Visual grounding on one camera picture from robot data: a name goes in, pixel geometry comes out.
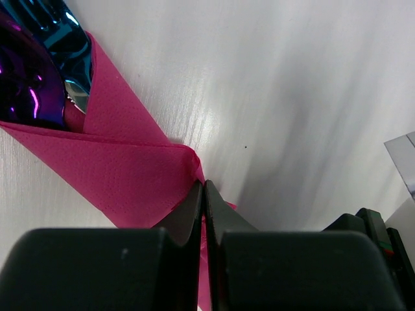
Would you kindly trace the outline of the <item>purple metal spoon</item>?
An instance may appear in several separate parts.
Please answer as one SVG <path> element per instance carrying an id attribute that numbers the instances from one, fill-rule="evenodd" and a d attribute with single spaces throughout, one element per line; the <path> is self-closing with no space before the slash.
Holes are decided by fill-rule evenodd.
<path id="1" fill-rule="evenodd" d="M 46 48 L 1 13 L 1 120 L 66 130 L 63 80 Z"/>

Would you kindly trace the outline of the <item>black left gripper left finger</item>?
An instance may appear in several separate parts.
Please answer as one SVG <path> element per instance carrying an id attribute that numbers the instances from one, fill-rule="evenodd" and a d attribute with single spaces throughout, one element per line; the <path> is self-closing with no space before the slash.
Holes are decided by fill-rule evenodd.
<path id="1" fill-rule="evenodd" d="M 202 184 L 150 229 L 26 232 L 1 270 L 2 310 L 196 310 Z"/>

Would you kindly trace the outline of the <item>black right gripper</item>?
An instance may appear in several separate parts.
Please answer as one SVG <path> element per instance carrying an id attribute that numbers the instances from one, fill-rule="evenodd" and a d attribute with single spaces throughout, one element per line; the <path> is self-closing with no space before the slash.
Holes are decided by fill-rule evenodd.
<path id="1" fill-rule="evenodd" d="M 326 231 L 356 231 L 367 235 L 386 257 L 386 262 L 404 292 L 414 291 L 414 269 L 397 229 L 387 227 L 381 214 L 362 208 L 354 215 L 344 213 Z"/>

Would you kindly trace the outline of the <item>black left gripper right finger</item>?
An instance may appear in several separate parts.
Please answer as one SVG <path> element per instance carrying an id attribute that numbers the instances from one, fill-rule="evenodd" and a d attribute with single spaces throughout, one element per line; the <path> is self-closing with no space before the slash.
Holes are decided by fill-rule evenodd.
<path id="1" fill-rule="evenodd" d="M 260 231 L 204 185 L 214 310 L 404 310 L 386 257 L 356 231 Z"/>

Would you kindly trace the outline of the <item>pink paper napkin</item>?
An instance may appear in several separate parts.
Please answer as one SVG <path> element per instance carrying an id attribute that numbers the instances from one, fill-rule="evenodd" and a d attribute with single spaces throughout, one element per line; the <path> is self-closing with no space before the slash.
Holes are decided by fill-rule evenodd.
<path id="1" fill-rule="evenodd" d="M 98 42 L 86 113 L 66 111 L 68 131 L 2 122 L 119 228 L 152 227 L 204 181 L 195 151 L 169 140 Z"/>

